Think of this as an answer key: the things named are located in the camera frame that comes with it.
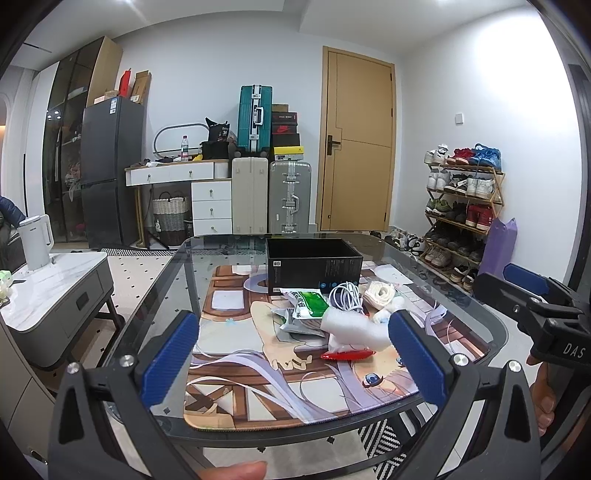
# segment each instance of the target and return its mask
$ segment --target desk drawer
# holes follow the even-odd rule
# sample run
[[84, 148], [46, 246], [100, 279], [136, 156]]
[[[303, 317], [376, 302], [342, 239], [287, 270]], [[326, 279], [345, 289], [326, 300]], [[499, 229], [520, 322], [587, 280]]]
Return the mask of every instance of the desk drawer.
[[136, 168], [131, 170], [130, 185], [146, 185], [169, 181], [167, 167]]
[[232, 182], [195, 181], [191, 184], [191, 199], [194, 202], [201, 202], [202, 200], [232, 200]]
[[193, 220], [232, 218], [231, 200], [204, 200], [193, 202]]
[[212, 162], [200, 163], [196, 161], [191, 164], [167, 165], [164, 168], [169, 170], [168, 178], [170, 181], [207, 180], [213, 178]]
[[193, 220], [193, 235], [222, 235], [232, 233], [232, 219]]

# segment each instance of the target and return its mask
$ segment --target glass table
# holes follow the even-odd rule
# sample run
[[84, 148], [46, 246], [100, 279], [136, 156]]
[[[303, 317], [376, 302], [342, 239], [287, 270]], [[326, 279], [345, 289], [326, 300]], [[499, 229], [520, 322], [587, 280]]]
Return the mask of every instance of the glass table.
[[[507, 342], [508, 332], [493, 313], [414, 257], [376, 237], [357, 233], [290, 235], [294, 236], [342, 238], [350, 242], [363, 255], [362, 280], [380, 277], [384, 268], [393, 266], [412, 282], [404, 288], [415, 305], [426, 306], [425, 312], [437, 306], [447, 309], [443, 321], [433, 324], [433, 330], [443, 343], [453, 345], [455, 352], [461, 349], [475, 361], [488, 364]], [[264, 291], [266, 262], [264, 236], [212, 235], [187, 240], [148, 291], [111, 352], [107, 362], [128, 353], [135, 355], [150, 338], [162, 333], [179, 311], [200, 314], [200, 337], [193, 354], [163, 403], [151, 409], [173, 443], [242, 448], [305, 442], [361, 428], [423, 402], [399, 358], [399, 365], [391, 367], [397, 377], [388, 372], [371, 377], [368, 375], [373, 373], [366, 374], [367, 370], [357, 365], [345, 365], [349, 374], [347, 387], [342, 382], [343, 369], [335, 368], [337, 362], [320, 362], [319, 355], [326, 352], [326, 343], [291, 339], [296, 343], [292, 343], [295, 347], [291, 347], [288, 356], [270, 348], [273, 340], [265, 340], [265, 330], [258, 327], [255, 318], [255, 310], [279, 304], [279, 299], [267, 297]], [[256, 342], [256, 333], [262, 343]], [[229, 357], [236, 352], [248, 357], [248, 362], [238, 367], [234, 363], [233, 370], [229, 370]], [[254, 363], [265, 363], [266, 368], [260, 370]], [[360, 398], [371, 391], [368, 387], [376, 378], [383, 380], [377, 387], [382, 400], [370, 402], [365, 408], [356, 407], [362, 403]], [[321, 381], [325, 387], [317, 387], [315, 397], [311, 387], [302, 390], [303, 384], [320, 385]], [[337, 390], [341, 386], [342, 391], [327, 393], [329, 383]], [[277, 392], [282, 388], [283, 396]], [[330, 404], [325, 398], [330, 395], [342, 397], [340, 403], [335, 400], [334, 405]], [[296, 407], [303, 403], [305, 412], [299, 413]], [[261, 412], [261, 405], [266, 410]], [[317, 413], [320, 410], [325, 412], [324, 417]]]

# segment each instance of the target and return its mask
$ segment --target black refrigerator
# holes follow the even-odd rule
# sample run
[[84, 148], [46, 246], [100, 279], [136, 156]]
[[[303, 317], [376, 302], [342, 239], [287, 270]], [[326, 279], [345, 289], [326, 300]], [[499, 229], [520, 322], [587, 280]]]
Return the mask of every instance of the black refrigerator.
[[125, 169], [141, 160], [144, 107], [118, 96], [84, 110], [80, 173], [89, 248], [138, 239], [134, 188]]

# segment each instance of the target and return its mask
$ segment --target screw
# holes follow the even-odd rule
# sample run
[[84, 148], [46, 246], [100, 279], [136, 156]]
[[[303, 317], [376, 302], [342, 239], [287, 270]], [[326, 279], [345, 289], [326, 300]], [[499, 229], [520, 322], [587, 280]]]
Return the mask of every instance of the screw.
[[453, 362], [459, 367], [465, 367], [468, 364], [469, 360], [466, 355], [464, 355], [463, 353], [459, 353], [453, 356]]
[[80, 371], [80, 364], [77, 362], [72, 362], [70, 365], [68, 365], [66, 370], [70, 375], [73, 375]]
[[511, 360], [509, 362], [509, 370], [512, 372], [521, 372], [521, 364], [517, 360]]
[[124, 355], [119, 359], [119, 365], [122, 367], [131, 367], [135, 363], [133, 355]]

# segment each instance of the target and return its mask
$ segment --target marble tabletop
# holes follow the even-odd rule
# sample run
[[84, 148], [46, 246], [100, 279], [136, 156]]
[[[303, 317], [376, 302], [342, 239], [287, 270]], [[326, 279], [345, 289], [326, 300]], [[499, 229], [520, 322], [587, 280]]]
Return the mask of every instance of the marble tabletop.
[[13, 275], [10, 303], [1, 310], [4, 322], [20, 332], [39, 324], [87, 274], [106, 261], [104, 252], [50, 254], [51, 263], [30, 271], [25, 264]]

